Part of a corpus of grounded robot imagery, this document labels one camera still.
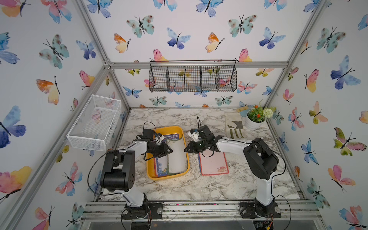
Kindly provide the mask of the yellow plastic storage tray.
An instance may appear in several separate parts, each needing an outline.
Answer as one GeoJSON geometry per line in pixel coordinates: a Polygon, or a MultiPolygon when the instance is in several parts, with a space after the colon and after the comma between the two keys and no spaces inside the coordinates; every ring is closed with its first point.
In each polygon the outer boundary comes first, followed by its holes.
{"type": "Polygon", "coordinates": [[[189,156],[185,152],[186,140],[181,127],[167,126],[153,130],[144,129],[149,138],[146,171],[154,181],[183,176],[190,169],[189,156]]]}

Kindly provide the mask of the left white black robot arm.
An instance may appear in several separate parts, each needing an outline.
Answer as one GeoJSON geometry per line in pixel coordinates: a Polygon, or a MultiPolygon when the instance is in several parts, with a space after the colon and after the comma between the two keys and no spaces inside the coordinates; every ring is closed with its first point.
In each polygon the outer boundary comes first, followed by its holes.
{"type": "Polygon", "coordinates": [[[136,158],[143,156],[149,161],[173,153],[164,141],[165,136],[152,129],[144,129],[133,142],[122,149],[107,151],[100,177],[100,187],[110,195],[122,195],[126,202],[122,218],[150,219],[151,211],[147,196],[134,185],[136,158]]]}

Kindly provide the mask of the red stationery paper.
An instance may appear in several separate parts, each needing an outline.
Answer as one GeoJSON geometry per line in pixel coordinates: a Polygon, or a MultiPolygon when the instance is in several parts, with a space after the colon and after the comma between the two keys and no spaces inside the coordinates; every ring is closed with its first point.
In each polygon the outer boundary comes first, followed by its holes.
{"type": "Polygon", "coordinates": [[[198,154],[199,168],[203,176],[229,174],[224,152],[206,150],[198,154]]]}

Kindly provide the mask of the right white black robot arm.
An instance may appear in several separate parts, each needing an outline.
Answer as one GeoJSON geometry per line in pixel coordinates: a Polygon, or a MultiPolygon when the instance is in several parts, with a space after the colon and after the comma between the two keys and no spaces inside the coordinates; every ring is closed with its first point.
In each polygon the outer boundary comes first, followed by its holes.
{"type": "Polygon", "coordinates": [[[192,139],[185,148],[186,153],[212,152],[232,153],[244,156],[251,172],[256,177],[256,198],[252,202],[241,202],[240,215],[244,219],[280,218],[281,211],[273,195],[273,178],[279,159],[274,151],[261,138],[252,141],[229,139],[215,136],[208,126],[189,131],[192,139]]]}

